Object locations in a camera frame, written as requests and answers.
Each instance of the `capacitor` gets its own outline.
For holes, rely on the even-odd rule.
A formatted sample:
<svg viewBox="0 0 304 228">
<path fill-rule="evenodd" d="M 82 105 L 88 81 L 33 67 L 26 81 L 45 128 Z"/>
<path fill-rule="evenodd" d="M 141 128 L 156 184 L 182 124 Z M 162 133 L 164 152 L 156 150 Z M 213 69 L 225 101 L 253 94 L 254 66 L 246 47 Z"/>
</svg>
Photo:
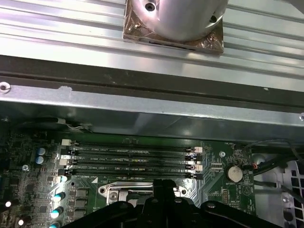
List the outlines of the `capacitor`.
<svg viewBox="0 0 304 228">
<path fill-rule="evenodd" d="M 45 153 L 46 153 L 46 149 L 44 149 L 43 147 L 41 147 L 37 150 L 37 154 L 40 156 L 44 155 Z"/>
<path fill-rule="evenodd" d="M 38 156 L 35 161 L 36 164 L 41 165 L 44 162 L 44 158 L 42 156 Z"/>
<path fill-rule="evenodd" d="M 60 182 L 63 182 L 63 183 L 67 182 L 67 177 L 66 176 L 62 176 L 60 178 Z"/>
<path fill-rule="evenodd" d="M 229 181 L 238 183 L 243 178 L 243 171 L 236 165 L 230 165 L 226 168 L 225 175 Z"/>
<path fill-rule="evenodd" d="M 60 202 L 61 200 L 64 199 L 64 197 L 66 196 L 66 194 L 64 192 L 60 192 L 60 193 L 57 193 L 53 198 L 52 200 L 54 202 Z"/>
<path fill-rule="evenodd" d="M 58 218 L 58 216 L 63 212 L 63 208 L 62 207 L 58 207 L 54 210 L 52 210 L 51 212 L 51 218 L 52 219 L 56 219 Z"/>
<path fill-rule="evenodd" d="M 54 222 L 49 226 L 49 228 L 60 228 L 60 227 L 61 227 L 61 225 L 59 222 Z"/>
<path fill-rule="evenodd" d="M 27 225 L 28 223 L 31 222 L 31 220 L 32 220 L 32 217 L 30 215 L 21 216 L 18 221 L 18 225 L 19 226 Z"/>
</svg>

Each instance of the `black ram slot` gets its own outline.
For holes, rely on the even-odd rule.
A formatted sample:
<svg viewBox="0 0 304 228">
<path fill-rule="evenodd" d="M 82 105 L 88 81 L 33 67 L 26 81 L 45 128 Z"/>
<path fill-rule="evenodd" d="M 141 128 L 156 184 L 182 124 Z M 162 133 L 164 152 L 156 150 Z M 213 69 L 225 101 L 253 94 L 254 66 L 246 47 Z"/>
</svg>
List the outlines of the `black ram slot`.
<svg viewBox="0 0 304 228">
<path fill-rule="evenodd" d="M 157 173 L 163 173 L 163 172 L 185 172 L 185 168 L 179 169 L 179 168 L 144 168 L 144 167 L 125 167 L 125 166 L 81 166 L 76 165 L 73 166 L 73 169 L 76 170 L 93 170 L 93 171 L 125 171 L 125 172 L 157 172 Z"/>
<path fill-rule="evenodd" d="M 98 148 L 106 147 L 113 149 L 128 149 L 128 150 L 147 150 L 147 151 L 156 151 L 156 152 L 186 152 L 188 148 L 184 147 L 165 147 L 165 146 L 147 146 L 147 145 L 138 145 L 138 144 L 105 144 L 105 143 L 80 143 L 80 146 L 85 148 Z"/>
<path fill-rule="evenodd" d="M 100 161 L 77 161 L 75 165 L 86 165 L 86 166 L 122 166 L 122 167 L 142 167 L 142 168 L 168 168 L 168 169 L 184 169 L 186 164 L 155 164 L 155 163 L 142 163 L 142 162 L 100 162 Z"/>
<path fill-rule="evenodd" d="M 79 157 L 89 157 L 89 158 L 113 158 L 113 159 L 149 159 L 149 160 L 163 160 L 163 159 L 168 159 L 168 160 L 175 160 L 175 161 L 184 161 L 185 156 L 164 156 L 163 154 L 159 155 L 148 155 L 148 154 L 113 154 L 113 153 L 84 153 L 84 152 L 77 152 L 75 156 Z"/>
<path fill-rule="evenodd" d="M 104 170 L 71 170 L 72 175 L 111 175 L 117 177 L 149 177 L 149 178 L 185 178 L 186 173 L 178 172 L 121 172 L 121 171 L 104 171 Z"/>
</svg>

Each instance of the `black cable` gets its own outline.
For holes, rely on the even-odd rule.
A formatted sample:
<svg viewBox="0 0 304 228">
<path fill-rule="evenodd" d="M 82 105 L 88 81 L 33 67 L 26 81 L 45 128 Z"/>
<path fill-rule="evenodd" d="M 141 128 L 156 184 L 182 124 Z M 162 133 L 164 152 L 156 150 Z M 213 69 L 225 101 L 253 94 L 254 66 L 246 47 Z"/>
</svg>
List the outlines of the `black cable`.
<svg viewBox="0 0 304 228">
<path fill-rule="evenodd" d="M 273 182 L 264 182 L 264 181 L 255 180 L 254 184 L 258 185 L 258 186 L 263 186 L 263 187 L 277 188 L 276 183 L 273 183 Z M 302 198 L 298 194 L 294 193 L 289 188 L 285 187 L 284 185 L 281 185 L 281 190 L 284 192 L 287 192 L 289 195 L 291 195 L 293 198 L 295 198 L 297 201 L 299 201 L 300 203 L 302 203 L 304 205 L 304 198 Z"/>
<path fill-rule="evenodd" d="M 261 140 L 261 141 L 256 141 L 253 142 L 251 144 L 246 145 L 243 149 L 242 149 L 242 153 L 244 154 L 244 152 L 246 151 L 246 149 L 252 147 L 252 146 L 256 146 L 259 144 L 263 144 L 263 143 L 273 143 L 273 142 L 285 142 L 289 145 L 291 151 L 293 152 L 293 154 L 295 155 L 295 157 L 298 159 L 298 161 L 304 165 L 304 159 L 299 155 L 299 153 L 296 151 L 295 147 L 292 145 L 292 143 L 287 140 L 287 139 L 267 139 L 267 140 Z"/>
<path fill-rule="evenodd" d="M 300 203 L 302 203 L 304 205 L 304 198 L 302 198 L 298 194 L 294 193 L 292 190 L 285 187 L 284 185 L 281 185 L 281 189 L 282 189 L 282 191 L 287 192 L 289 195 L 291 195 L 293 198 L 295 198 L 297 201 L 299 201 Z"/>
<path fill-rule="evenodd" d="M 290 162 L 292 160 L 296 160 L 296 157 L 292 154 L 289 155 L 282 155 L 276 158 L 273 158 L 269 161 L 263 162 L 258 165 L 258 169 L 254 170 L 254 176 L 267 172 L 269 170 L 274 169 L 275 167 L 279 166 L 280 164 L 284 164 Z"/>
<path fill-rule="evenodd" d="M 262 186 L 262 187 L 276 188 L 276 183 L 273 183 L 273 182 L 266 182 L 266 181 L 257 181 L 257 180 L 255 180 L 254 184 L 258 185 L 258 186 Z"/>
</svg>

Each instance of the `screw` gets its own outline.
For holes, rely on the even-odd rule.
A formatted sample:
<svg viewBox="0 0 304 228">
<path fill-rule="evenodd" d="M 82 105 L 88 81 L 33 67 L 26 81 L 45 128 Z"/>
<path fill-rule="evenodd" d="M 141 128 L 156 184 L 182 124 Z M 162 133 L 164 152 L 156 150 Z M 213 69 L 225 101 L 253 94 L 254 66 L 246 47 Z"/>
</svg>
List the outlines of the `screw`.
<svg viewBox="0 0 304 228">
<path fill-rule="evenodd" d="M 29 171 L 29 166 L 28 165 L 23 165 L 22 170 L 23 171 Z"/>
<path fill-rule="evenodd" d="M 304 113 L 300 114 L 300 120 L 304 121 Z"/>
<path fill-rule="evenodd" d="M 118 198 L 118 195 L 117 195 L 116 192 L 112 192 L 112 193 L 110 194 L 110 200 L 115 201 L 115 200 L 117 200 L 117 198 Z"/>
<path fill-rule="evenodd" d="M 176 203 L 181 203 L 181 202 L 182 202 L 182 199 L 181 199 L 181 198 L 175 198 L 174 202 L 176 202 Z"/>
<path fill-rule="evenodd" d="M 214 203 L 208 203 L 207 207 L 209 207 L 209 208 L 215 208 L 215 205 L 214 205 Z"/>
<path fill-rule="evenodd" d="M 223 151 L 221 151 L 221 152 L 219 153 L 219 156 L 220 156 L 221 158 L 223 158 L 223 157 L 225 157 L 225 156 L 226 156 L 226 153 L 225 153 L 225 152 L 223 152 Z"/>
<path fill-rule="evenodd" d="M 158 203 L 158 200 L 156 198 L 151 200 L 152 203 Z"/>
<path fill-rule="evenodd" d="M 9 122 L 10 120 L 9 120 L 8 117 L 4 117 L 4 118 L 1 119 L 1 121 L 3 121 L 3 122 Z"/>
<path fill-rule="evenodd" d="M 139 29 L 142 25 L 140 23 L 137 23 L 136 25 L 134 25 L 135 29 Z"/>
<path fill-rule="evenodd" d="M 0 94 L 7 94 L 10 89 L 10 84 L 8 84 L 7 82 L 0 82 Z"/>
</svg>

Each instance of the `green circuit board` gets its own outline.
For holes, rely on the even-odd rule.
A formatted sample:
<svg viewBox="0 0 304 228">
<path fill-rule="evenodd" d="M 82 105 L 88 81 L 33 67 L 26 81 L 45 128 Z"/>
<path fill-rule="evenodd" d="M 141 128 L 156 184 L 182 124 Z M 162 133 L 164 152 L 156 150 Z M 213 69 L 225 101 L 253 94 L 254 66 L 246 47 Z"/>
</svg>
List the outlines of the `green circuit board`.
<svg viewBox="0 0 304 228">
<path fill-rule="evenodd" d="M 19 204 L 1 213 L 1 228 L 15 227 L 24 215 L 31 220 L 22 227 L 48 228 L 54 222 L 72 222 L 105 207 L 107 201 L 101 189 L 118 181 L 151 183 L 154 179 L 172 179 L 185 189 L 183 196 L 197 206 L 216 200 L 256 213 L 251 154 L 243 155 L 235 143 L 28 131 L 11 133 L 6 145 L 0 151 L 6 164 L 1 169 L 0 200 L 2 206 L 16 198 Z M 39 156 L 41 148 L 45 154 Z M 201 148 L 199 161 L 185 159 L 189 148 Z M 225 174 L 232 165 L 243 169 L 237 183 Z M 54 195 L 61 192 L 63 199 L 54 202 Z M 52 211 L 58 207 L 62 208 L 61 214 L 52 218 Z"/>
</svg>

